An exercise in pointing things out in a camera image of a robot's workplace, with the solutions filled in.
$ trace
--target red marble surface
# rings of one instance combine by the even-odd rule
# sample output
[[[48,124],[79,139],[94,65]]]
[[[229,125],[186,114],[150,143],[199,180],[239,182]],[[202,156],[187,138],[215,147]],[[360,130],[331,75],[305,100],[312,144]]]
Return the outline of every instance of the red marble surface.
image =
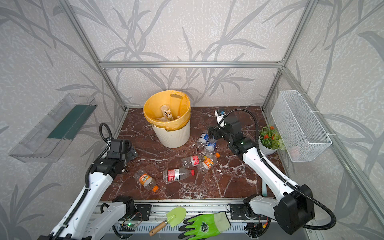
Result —
[[[226,112],[239,107],[225,107]],[[242,107],[253,112],[258,121],[259,129],[266,125],[262,111],[258,106]],[[144,118],[142,108],[131,108],[120,131],[119,139],[129,139],[135,146],[139,156],[128,162],[129,172],[119,174],[105,191],[102,201],[113,200],[116,196],[127,195],[136,200],[153,199],[196,199],[196,198],[232,198],[249,197],[261,194],[262,180],[248,165],[244,164],[228,149],[223,139],[217,142],[216,151],[220,153],[218,164],[214,165],[206,175],[197,171],[187,179],[166,184],[162,172],[180,168],[183,157],[201,153],[196,147],[196,140],[208,126],[217,124],[214,110],[217,107],[195,107],[191,109],[190,138],[178,148],[164,147],[158,140],[151,125]],[[234,112],[242,123],[243,132],[247,137],[255,138],[252,118],[245,112]],[[268,157],[278,169],[284,172],[277,153]],[[151,175],[159,186],[154,193],[146,190],[133,178],[134,173],[143,169]],[[268,188],[268,196],[273,196]]]

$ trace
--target work glove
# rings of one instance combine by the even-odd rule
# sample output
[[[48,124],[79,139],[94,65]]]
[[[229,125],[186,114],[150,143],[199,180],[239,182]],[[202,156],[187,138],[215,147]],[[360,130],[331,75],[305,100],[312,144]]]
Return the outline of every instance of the work glove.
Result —
[[[206,239],[212,236],[219,235],[231,227],[225,212],[218,214],[200,214],[184,220],[183,225],[179,228],[184,232],[179,235],[179,239],[193,235],[188,240]]]

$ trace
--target glove logo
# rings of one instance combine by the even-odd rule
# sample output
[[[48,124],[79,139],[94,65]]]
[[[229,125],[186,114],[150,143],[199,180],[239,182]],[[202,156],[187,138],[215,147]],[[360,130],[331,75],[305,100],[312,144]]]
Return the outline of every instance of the glove logo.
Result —
[[[201,223],[201,226],[200,226],[200,231],[203,232],[203,233],[207,233],[209,230],[209,226],[206,222],[202,222]]]

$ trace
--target mesh basket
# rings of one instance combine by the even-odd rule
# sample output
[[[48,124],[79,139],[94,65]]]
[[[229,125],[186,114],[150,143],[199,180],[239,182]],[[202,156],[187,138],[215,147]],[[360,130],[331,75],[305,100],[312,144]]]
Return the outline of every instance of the mesh basket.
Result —
[[[292,162],[312,161],[332,144],[298,91],[281,91],[271,114]]]

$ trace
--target yellow bottle cap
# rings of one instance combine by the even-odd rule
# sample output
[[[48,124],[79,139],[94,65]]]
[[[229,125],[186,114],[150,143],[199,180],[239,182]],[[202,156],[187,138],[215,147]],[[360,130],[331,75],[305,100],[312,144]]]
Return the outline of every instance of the yellow bottle cap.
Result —
[[[159,189],[159,187],[156,185],[153,187],[152,191],[157,192],[158,189]]]

